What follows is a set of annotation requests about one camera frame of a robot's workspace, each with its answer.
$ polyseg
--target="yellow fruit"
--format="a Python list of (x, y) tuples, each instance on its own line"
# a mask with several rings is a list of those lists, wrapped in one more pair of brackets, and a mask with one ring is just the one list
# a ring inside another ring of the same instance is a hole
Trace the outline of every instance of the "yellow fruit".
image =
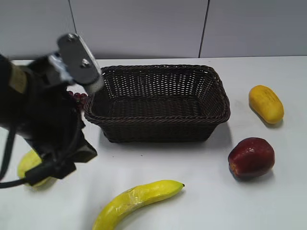
[(184, 184), (163, 180), (150, 184), (139, 185), (115, 197), (97, 217), (92, 230), (113, 230), (128, 214), (177, 194)]
[[(23, 156), (21, 161), (19, 162), (17, 168), (17, 175), (20, 179), (24, 178), (24, 174), (26, 171), (38, 166), (42, 162), (42, 159), (39, 155), (32, 149), (27, 154)], [(42, 180), (41, 182), (35, 184), (33, 187), (38, 187), (45, 184), (49, 178)]]
[(250, 90), (249, 104), (267, 123), (276, 124), (283, 118), (283, 104), (266, 86), (257, 85)]

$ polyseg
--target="grapes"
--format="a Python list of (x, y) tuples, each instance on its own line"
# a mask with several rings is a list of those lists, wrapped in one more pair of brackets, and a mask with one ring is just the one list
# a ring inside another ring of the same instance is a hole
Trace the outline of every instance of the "grapes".
[(86, 93), (79, 93), (76, 92), (75, 94), (72, 91), (68, 91), (68, 93), (73, 96), (73, 98), (75, 99), (75, 101), (77, 102), (78, 108), (80, 110), (83, 109), (86, 100), (87, 100), (87, 94)]
[(76, 92), (73, 97), (76, 99), (76, 100), (80, 100), (81, 99), (81, 94)]

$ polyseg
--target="basket rim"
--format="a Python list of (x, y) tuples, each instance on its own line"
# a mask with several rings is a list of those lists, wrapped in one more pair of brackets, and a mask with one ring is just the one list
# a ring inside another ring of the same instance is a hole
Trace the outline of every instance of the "basket rim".
[(121, 70), (146, 70), (146, 69), (160, 69), (160, 68), (169, 68), (169, 69), (178, 69), (178, 68), (190, 68), (190, 69), (197, 69), (201, 70), (203, 68), (209, 69), (213, 72), (214, 76), (214, 83), (217, 85), (219, 91), (220, 91), (220, 97), (222, 99), (222, 102), (224, 104), (223, 112), (218, 116), (127, 116), (127, 117), (107, 117), (107, 116), (98, 116), (95, 115), (92, 111), (92, 105), (94, 102), (94, 95), (91, 95), (88, 97), (88, 100), (86, 101), (86, 104), (84, 105), (84, 115), (87, 120), (94, 124), (99, 124), (101, 122), (105, 123), (141, 123), (141, 122), (157, 122), (160, 123), (212, 123), (212, 124), (220, 124), (223, 122), (226, 122), (230, 117), (230, 103), (229, 99), (225, 93), (225, 90), (223, 88), (222, 81), (218, 74), (215, 72), (214, 68), (208, 67), (206, 65), (133, 65), (133, 66), (108, 66), (101, 68), (102, 72), (104, 71), (121, 71)]

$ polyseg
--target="screw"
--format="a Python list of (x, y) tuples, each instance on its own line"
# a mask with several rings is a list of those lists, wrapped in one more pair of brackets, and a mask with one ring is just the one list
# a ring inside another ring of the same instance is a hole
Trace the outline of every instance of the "screw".
[(81, 68), (90, 68), (91, 64), (85, 58), (82, 60)]
[(73, 34), (68, 34), (68, 41), (73, 42), (76, 40), (76, 36)]

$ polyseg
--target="yellow mango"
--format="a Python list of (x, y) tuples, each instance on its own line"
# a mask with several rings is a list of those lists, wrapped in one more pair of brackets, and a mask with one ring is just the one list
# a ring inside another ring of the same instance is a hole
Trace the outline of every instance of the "yellow mango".
[(249, 104), (267, 123), (276, 124), (283, 118), (283, 104), (270, 88), (257, 85), (249, 92)]
[[(24, 178), (25, 172), (38, 166), (42, 162), (42, 159), (39, 157), (39, 155), (32, 149), (27, 154), (23, 156), (21, 159), (18, 168), (17, 168), (17, 175), (20, 179)], [(50, 177), (46, 178), (45, 180), (42, 180), (41, 182), (38, 182), (37, 184), (33, 185), (33, 187), (39, 187), (41, 185), (44, 185)]]

